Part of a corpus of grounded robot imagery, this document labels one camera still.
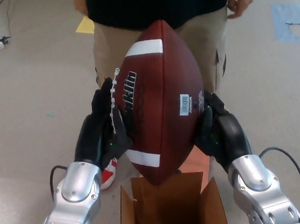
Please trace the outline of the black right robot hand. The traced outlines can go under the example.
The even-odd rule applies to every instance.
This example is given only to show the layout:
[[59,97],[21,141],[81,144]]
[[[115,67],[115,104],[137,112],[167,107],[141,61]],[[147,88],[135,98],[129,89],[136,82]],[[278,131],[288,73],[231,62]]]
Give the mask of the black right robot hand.
[[252,154],[249,141],[237,118],[216,94],[205,91],[204,104],[194,143],[228,172],[234,160]]

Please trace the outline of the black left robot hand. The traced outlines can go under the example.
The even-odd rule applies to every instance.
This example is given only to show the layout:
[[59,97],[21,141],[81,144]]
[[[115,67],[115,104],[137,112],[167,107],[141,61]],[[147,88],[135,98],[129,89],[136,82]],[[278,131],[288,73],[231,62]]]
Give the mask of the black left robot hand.
[[88,162],[105,170],[132,146],[120,108],[112,101],[113,80],[107,78],[92,99],[92,113],[81,127],[75,149],[76,162]]

